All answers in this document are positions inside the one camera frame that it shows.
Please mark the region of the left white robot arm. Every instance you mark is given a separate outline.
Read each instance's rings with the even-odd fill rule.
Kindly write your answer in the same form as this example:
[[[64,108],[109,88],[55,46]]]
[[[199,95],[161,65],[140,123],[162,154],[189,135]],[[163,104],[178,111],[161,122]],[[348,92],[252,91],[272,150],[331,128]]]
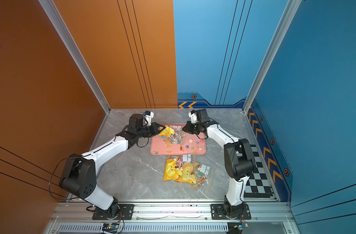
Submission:
[[[116,155],[130,149],[140,138],[159,135],[166,126],[152,121],[154,113],[133,114],[129,124],[102,146],[66,159],[59,187],[101,210],[107,219],[120,215],[118,200],[97,185],[99,169]]]

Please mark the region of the clear ziploc bag with candies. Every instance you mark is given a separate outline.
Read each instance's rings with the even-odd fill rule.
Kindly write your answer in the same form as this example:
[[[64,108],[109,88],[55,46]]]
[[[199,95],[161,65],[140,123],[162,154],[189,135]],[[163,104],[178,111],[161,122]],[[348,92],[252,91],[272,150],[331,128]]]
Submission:
[[[166,145],[183,145],[188,134],[183,131],[183,126],[180,125],[165,125],[164,128],[159,128],[161,132],[158,137],[161,138]]]

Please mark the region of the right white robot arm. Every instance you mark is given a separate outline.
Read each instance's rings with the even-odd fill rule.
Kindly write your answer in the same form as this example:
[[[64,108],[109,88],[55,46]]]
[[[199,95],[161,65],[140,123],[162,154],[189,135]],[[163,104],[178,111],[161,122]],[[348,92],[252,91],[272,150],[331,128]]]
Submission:
[[[223,148],[224,165],[230,177],[223,204],[225,215],[230,219],[250,220],[251,212],[244,201],[244,193],[246,183],[257,166],[249,140],[231,135],[211,119],[205,109],[192,110],[188,116],[190,120],[183,127],[184,132],[193,135],[204,133]]]

